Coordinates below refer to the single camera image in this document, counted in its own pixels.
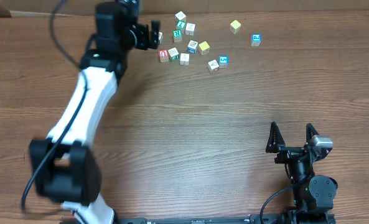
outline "green block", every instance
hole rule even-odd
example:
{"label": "green block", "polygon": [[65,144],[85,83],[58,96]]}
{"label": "green block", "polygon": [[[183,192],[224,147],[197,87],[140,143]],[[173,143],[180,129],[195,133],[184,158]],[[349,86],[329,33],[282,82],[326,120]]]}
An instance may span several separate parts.
{"label": "green block", "polygon": [[180,57],[179,55],[173,56],[173,57],[172,57],[172,62],[173,62],[174,60],[179,59],[179,57]]}
{"label": "green block", "polygon": [[181,30],[175,30],[173,31],[173,37],[181,37],[182,31]]}
{"label": "green block", "polygon": [[183,22],[183,21],[179,21],[179,22],[177,23],[176,27],[177,27],[177,28],[179,28],[179,29],[184,29],[184,27],[185,27],[185,22]]}

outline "wooden table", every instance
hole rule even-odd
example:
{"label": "wooden table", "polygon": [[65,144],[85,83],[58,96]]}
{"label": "wooden table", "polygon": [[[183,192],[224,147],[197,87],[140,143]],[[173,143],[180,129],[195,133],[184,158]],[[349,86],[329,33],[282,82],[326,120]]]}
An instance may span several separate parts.
{"label": "wooden table", "polygon": [[[160,19],[162,49],[207,40],[208,55],[190,66],[159,63],[155,50],[133,50],[129,68],[98,128],[94,153],[103,194],[121,217],[234,217],[258,213],[289,185],[284,166],[264,149],[276,121],[288,146],[302,146],[305,125],[332,137],[314,165],[339,183],[338,223],[369,223],[369,11],[188,15],[194,37],[173,43],[173,15]],[[228,30],[234,19],[239,34]],[[56,223],[28,215],[19,199],[30,175],[32,138],[44,138],[64,111],[77,70],[53,46],[47,19],[0,19],[0,223]],[[59,18],[56,32],[79,59],[94,32],[92,17]],[[250,34],[260,33],[259,47]],[[209,74],[207,62],[230,57]],[[274,199],[266,213],[292,204]],[[36,196],[31,213],[58,205]]]}

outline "block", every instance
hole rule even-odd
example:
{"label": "block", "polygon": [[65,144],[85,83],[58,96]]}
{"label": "block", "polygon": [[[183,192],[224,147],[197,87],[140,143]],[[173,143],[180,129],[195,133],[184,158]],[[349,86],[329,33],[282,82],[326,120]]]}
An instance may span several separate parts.
{"label": "block", "polygon": [[259,46],[261,43],[261,36],[260,34],[252,34],[252,38],[251,38],[251,46],[252,47],[257,47]]}
{"label": "block", "polygon": [[182,41],[183,41],[182,32],[180,30],[174,30],[173,31],[173,42],[177,43],[177,42],[182,42]]}
{"label": "block", "polygon": [[179,21],[184,21],[185,22],[187,17],[185,16],[185,14],[182,11],[180,11],[174,16],[174,19],[176,20],[176,22],[179,22]]}
{"label": "block", "polygon": [[177,22],[176,29],[180,30],[183,33],[185,30],[185,22],[184,21]]}
{"label": "block", "polygon": [[164,40],[164,34],[162,32],[159,32],[159,34],[158,34],[158,44],[162,44],[163,40]]}
{"label": "block", "polygon": [[195,24],[187,23],[185,27],[186,35],[194,35],[195,34]]}
{"label": "block", "polygon": [[177,51],[175,47],[172,49],[169,49],[168,52],[169,52],[169,58],[172,62],[180,58],[179,52]]}
{"label": "block", "polygon": [[209,49],[210,47],[208,42],[204,41],[201,44],[199,44],[198,50],[202,55],[209,53]]}
{"label": "block", "polygon": [[241,24],[240,22],[238,22],[237,20],[234,20],[231,24],[230,24],[230,31],[233,34],[236,34],[240,31],[241,29]]}
{"label": "block", "polygon": [[198,42],[190,40],[189,45],[187,46],[187,51],[195,54],[198,50]]}
{"label": "block", "polygon": [[215,72],[219,71],[219,64],[217,63],[216,60],[213,60],[213,61],[208,63],[208,68],[209,68],[209,72],[211,74],[215,73]]}
{"label": "block", "polygon": [[180,64],[189,65],[190,64],[190,54],[181,53],[180,54]]}
{"label": "block", "polygon": [[228,66],[228,56],[227,55],[219,56],[219,67],[227,68],[227,66]]}
{"label": "block", "polygon": [[159,60],[161,60],[161,62],[168,62],[169,61],[169,54],[167,53],[167,50],[160,50],[159,51]]}

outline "yellow cube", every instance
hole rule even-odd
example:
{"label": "yellow cube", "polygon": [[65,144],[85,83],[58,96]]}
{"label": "yellow cube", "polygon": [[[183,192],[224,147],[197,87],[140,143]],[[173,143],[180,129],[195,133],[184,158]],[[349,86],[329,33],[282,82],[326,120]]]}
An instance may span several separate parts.
{"label": "yellow cube", "polygon": [[236,34],[240,31],[241,29],[241,24],[240,22],[238,22],[237,20],[234,20],[231,24],[230,24],[230,31],[233,34]]}
{"label": "yellow cube", "polygon": [[201,44],[199,44],[199,46],[198,46],[198,50],[199,50],[199,52],[200,52],[202,55],[205,55],[205,54],[209,53],[209,49],[210,49],[209,44],[208,44],[208,42],[206,42],[206,41],[202,42],[202,43],[201,43]]}

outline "wooden surface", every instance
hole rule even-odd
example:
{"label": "wooden surface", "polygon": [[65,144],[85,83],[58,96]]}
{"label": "wooden surface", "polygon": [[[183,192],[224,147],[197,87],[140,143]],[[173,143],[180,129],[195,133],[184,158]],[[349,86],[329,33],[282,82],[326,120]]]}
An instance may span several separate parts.
{"label": "wooden surface", "polygon": [[[173,15],[162,21],[162,49],[174,44]],[[230,22],[241,32],[233,35]],[[334,150],[314,165],[339,183],[338,223],[369,223],[369,11],[190,15],[192,39],[207,40],[208,55],[190,66],[159,63],[157,52],[133,50],[129,69],[105,111],[94,152],[103,194],[121,217],[234,217],[258,213],[288,186],[284,166],[264,152],[270,122],[288,146],[301,146],[305,126],[332,137]],[[56,223],[57,215],[28,215],[19,199],[31,175],[27,152],[66,107],[77,71],[54,48],[47,19],[0,19],[0,223]],[[75,58],[94,31],[92,17],[60,18],[56,31]],[[260,33],[250,47],[250,33]],[[207,62],[230,57],[209,74]],[[291,194],[266,213],[291,205]],[[58,205],[36,196],[30,212]]]}

